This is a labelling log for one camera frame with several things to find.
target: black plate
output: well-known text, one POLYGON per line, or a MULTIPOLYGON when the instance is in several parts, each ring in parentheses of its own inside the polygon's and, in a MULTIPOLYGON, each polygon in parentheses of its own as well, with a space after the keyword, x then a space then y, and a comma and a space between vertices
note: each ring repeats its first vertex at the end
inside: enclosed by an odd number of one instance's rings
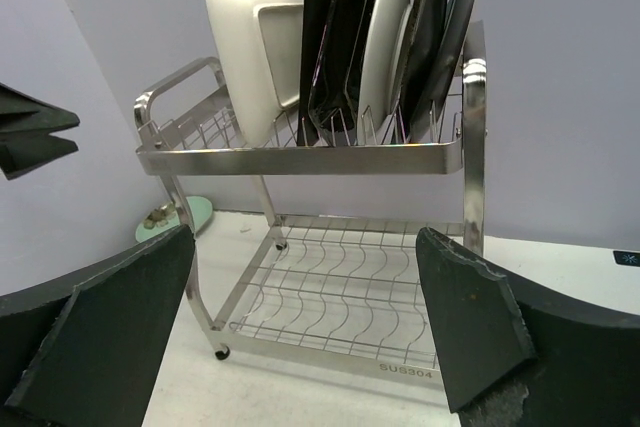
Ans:
POLYGON ((393 98, 399 108, 397 132, 403 131, 404 135, 394 139, 394 143, 401 143, 409 134, 409 121, 442 42, 446 5, 447 0, 413 0, 393 89, 393 98))
POLYGON ((309 99, 313 72, 318 63, 331 0, 304 0, 302 57, 300 62, 300 106, 298 110, 298 146, 315 145, 318 131, 309 119, 309 99))
POLYGON ((449 1, 442 45, 420 97, 418 108, 411 118, 411 139, 415 142, 427 133, 432 117, 437 122, 442 116, 449 87, 462 54, 474 2, 475 0, 449 1))
POLYGON ((362 60, 375 0, 331 0, 309 117, 330 145, 353 145, 362 60))

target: rack foot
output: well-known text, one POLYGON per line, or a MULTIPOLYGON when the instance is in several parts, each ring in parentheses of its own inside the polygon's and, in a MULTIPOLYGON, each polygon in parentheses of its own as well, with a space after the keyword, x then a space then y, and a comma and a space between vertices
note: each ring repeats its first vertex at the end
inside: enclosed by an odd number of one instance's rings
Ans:
POLYGON ((229 347, 224 348, 224 350, 217 350, 216 351, 216 359, 218 360, 226 360, 229 358, 229 355, 231 355, 231 349, 229 347))

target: white table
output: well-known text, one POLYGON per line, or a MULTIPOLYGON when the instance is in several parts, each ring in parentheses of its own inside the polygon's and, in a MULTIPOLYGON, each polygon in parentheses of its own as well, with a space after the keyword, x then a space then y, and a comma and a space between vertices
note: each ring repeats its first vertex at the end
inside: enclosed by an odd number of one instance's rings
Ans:
MULTIPOLYGON (((216 212, 197 241, 202 294, 215 315, 267 232, 263 217, 216 212)), ((576 298, 640 314, 640 268, 610 250, 488 237, 496 264, 576 298)), ((444 391, 355 377, 232 351, 217 361, 186 301, 167 345, 146 427, 457 426, 444 391)))

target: dish rack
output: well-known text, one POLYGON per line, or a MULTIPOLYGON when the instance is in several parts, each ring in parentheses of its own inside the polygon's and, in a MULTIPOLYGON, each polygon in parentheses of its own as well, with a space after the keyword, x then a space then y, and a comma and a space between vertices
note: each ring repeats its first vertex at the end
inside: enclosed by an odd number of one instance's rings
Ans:
MULTIPOLYGON (((485 57, 483 25, 472 23, 457 75, 462 90, 448 99, 461 100, 461 110, 451 121, 451 139, 444 142, 442 132, 449 129, 440 125, 439 133, 422 144, 383 145, 374 136, 367 145, 298 147, 297 115, 285 112, 273 122, 267 144, 247 147, 215 58, 192 62, 138 98, 134 111, 141 146, 136 153, 145 172, 160 178, 182 223, 193 230, 178 176, 250 175, 270 226, 215 318, 203 303, 194 257, 186 295, 218 359, 239 349, 418 385, 442 381, 418 279, 415 237, 429 225, 462 236, 466 247, 482 254, 485 57), (151 118, 153 101, 206 67, 213 69, 218 89, 158 126, 151 118), (461 169, 464 219, 446 224, 278 214, 263 178, 445 175, 461 169)), ((388 119, 387 133, 397 125, 395 115, 388 119)), ((336 119, 335 125, 342 121, 336 119)))

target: wire rack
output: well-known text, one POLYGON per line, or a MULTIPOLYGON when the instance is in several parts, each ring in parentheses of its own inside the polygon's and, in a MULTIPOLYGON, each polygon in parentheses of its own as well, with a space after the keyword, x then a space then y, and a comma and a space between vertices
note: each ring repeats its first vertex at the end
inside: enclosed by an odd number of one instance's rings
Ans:
MULTIPOLYGON (((351 145, 355 136, 345 135, 347 123, 339 112, 324 140, 299 146, 298 114, 289 111, 273 120, 264 145, 247 145, 213 58, 187 65, 140 96, 134 108, 142 144, 137 155, 145 171, 163 183, 182 223, 194 227, 180 175, 250 175, 270 225, 215 318, 201 297, 194 258, 186 295, 218 359, 239 349, 418 385, 441 381, 414 245, 419 230, 430 226, 461 236, 465 246, 482 253, 486 62, 481 23, 470 26, 460 64, 461 91, 452 95, 457 107, 448 104, 448 117, 432 119, 434 128, 422 143, 403 143, 403 126, 393 113, 364 145, 351 145), (156 124, 152 102, 207 66, 219 88, 181 116, 156 124), (389 145, 392 138, 400 143, 389 145), (464 219, 446 224, 278 214, 263 178, 442 175, 460 169, 464 219)), ((372 122, 369 116, 367 110, 360 120, 366 125, 372 122)))

